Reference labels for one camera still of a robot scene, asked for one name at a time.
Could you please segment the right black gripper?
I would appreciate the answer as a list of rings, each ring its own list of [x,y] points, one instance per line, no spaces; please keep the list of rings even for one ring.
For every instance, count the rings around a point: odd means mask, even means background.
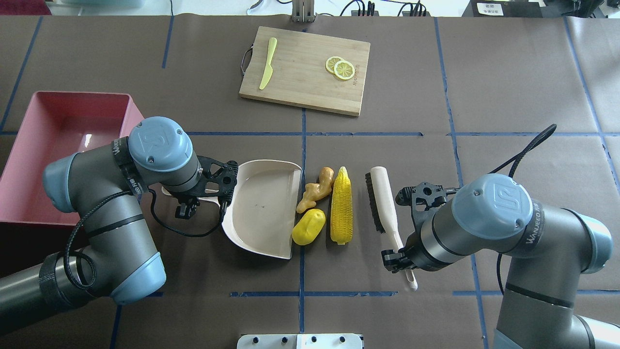
[[[397,273],[405,270],[426,270],[429,267],[429,260],[421,240],[408,241],[402,252],[404,255],[393,249],[382,251],[382,261],[388,271]]]

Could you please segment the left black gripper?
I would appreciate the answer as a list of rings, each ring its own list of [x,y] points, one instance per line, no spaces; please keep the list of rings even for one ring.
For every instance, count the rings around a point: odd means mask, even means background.
[[[206,185],[195,185],[188,190],[180,190],[180,187],[170,187],[169,192],[177,199],[179,206],[175,210],[175,218],[189,220],[200,206],[200,197],[204,197]]]

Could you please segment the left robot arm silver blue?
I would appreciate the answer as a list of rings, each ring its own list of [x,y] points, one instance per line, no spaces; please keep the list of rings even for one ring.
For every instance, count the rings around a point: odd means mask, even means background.
[[[118,305],[161,288],[166,272],[138,197],[159,183],[184,192],[199,182],[190,137],[172,119],[141,121],[128,137],[48,165],[44,189],[62,212],[79,214],[64,250],[1,280],[1,334],[84,307]]]

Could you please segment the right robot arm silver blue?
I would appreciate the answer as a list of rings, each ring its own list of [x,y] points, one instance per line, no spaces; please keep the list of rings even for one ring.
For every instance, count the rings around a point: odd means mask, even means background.
[[[580,276],[600,271],[613,251],[600,221],[535,201],[499,173],[458,189],[405,187],[395,203],[411,208],[415,230],[382,251],[390,272],[438,271],[484,249],[510,256],[495,349],[619,347],[617,324],[574,312]]]

